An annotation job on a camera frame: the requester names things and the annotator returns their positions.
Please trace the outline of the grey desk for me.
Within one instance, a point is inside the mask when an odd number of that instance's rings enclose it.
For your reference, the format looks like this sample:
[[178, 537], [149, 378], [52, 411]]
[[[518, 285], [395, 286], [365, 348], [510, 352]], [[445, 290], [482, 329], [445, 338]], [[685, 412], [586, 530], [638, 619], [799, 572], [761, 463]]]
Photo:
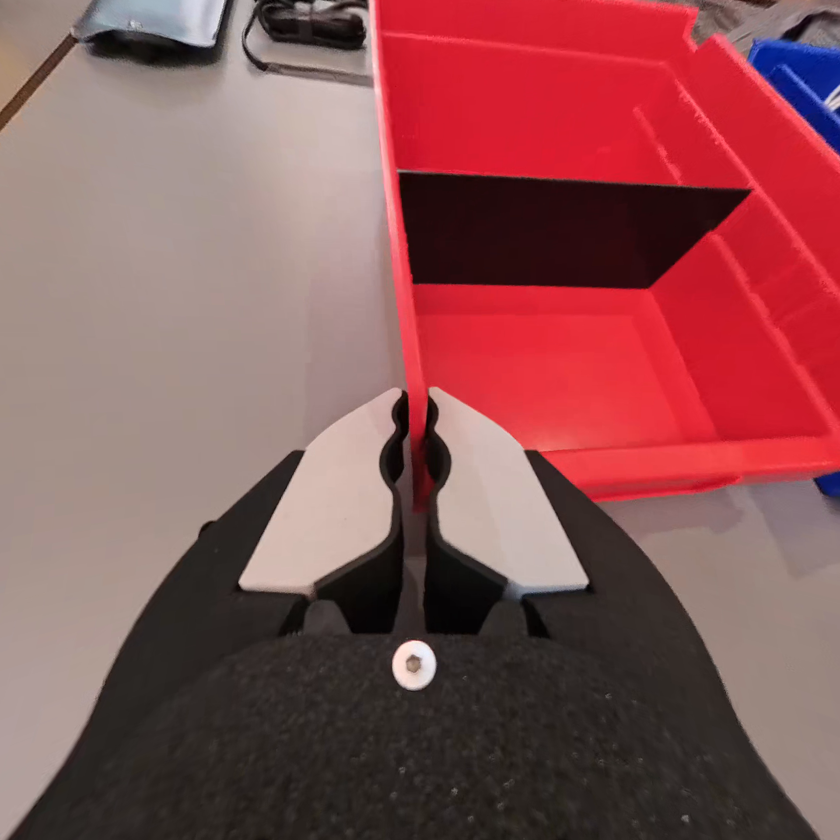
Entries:
[[[200, 527], [393, 387], [375, 85], [259, 75], [232, 39], [186, 69], [75, 46], [2, 130], [2, 838]], [[811, 480], [579, 489], [620, 506], [838, 838], [838, 505]]]

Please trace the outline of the black power adapter bundle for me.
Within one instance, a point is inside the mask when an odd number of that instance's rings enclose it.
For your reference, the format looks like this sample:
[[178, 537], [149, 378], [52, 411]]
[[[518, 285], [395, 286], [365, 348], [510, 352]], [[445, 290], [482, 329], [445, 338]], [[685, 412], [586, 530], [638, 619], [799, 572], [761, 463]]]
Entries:
[[252, 67], [264, 73], [364, 85], [366, 76], [352, 71], [263, 59], [250, 48], [249, 38], [258, 25], [275, 44], [354, 52], [361, 50], [367, 39], [365, 17], [369, 10], [367, 1], [257, 1], [243, 29], [241, 48]]

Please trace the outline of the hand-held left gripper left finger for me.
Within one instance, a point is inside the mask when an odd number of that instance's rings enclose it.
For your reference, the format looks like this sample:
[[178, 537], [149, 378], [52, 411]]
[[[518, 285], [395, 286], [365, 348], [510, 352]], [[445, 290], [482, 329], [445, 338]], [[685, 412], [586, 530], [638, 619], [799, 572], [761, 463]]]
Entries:
[[403, 591], [407, 395], [393, 387], [305, 448], [242, 574], [243, 592], [333, 602], [354, 634], [390, 634]]

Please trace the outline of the blue plastic bin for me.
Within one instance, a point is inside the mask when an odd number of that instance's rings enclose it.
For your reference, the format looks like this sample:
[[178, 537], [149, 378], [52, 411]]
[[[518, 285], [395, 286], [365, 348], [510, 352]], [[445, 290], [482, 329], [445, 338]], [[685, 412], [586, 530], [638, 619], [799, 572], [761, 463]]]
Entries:
[[780, 100], [773, 138], [765, 153], [785, 200], [806, 218], [804, 229], [819, 237], [822, 256], [838, 276], [838, 48], [791, 40], [757, 39], [749, 62]]

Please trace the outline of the grey-blue zip pouch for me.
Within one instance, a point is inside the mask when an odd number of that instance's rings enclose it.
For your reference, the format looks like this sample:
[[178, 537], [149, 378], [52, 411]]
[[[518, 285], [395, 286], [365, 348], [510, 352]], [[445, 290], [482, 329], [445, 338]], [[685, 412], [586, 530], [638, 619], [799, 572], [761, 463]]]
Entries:
[[144, 64], [216, 59], [229, 1], [92, 1], [70, 29], [94, 56]]

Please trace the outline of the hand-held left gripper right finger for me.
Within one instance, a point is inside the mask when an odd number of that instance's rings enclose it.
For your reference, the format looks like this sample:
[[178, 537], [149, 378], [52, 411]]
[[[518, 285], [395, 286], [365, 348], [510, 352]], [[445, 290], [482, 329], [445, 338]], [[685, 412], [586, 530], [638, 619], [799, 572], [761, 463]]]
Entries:
[[526, 450], [437, 386], [428, 390], [424, 617], [477, 634], [496, 604], [583, 592], [590, 580]]

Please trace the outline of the red plastic bin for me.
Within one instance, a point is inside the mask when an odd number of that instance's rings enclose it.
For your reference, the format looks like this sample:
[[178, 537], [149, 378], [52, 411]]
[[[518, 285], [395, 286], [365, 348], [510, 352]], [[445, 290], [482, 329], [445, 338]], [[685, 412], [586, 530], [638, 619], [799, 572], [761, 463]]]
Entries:
[[[838, 276], [768, 169], [780, 100], [693, 9], [372, 2], [418, 504], [437, 386], [596, 500], [838, 471]], [[413, 284], [398, 173], [744, 187], [644, 290]]]

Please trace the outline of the black bin divider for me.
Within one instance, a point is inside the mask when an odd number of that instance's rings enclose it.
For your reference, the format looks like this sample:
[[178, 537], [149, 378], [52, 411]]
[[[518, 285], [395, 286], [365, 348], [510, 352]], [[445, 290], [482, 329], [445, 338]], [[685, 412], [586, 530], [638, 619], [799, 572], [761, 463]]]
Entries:
[[413, 284], [644, 290], [744, 187], [399, 171]]

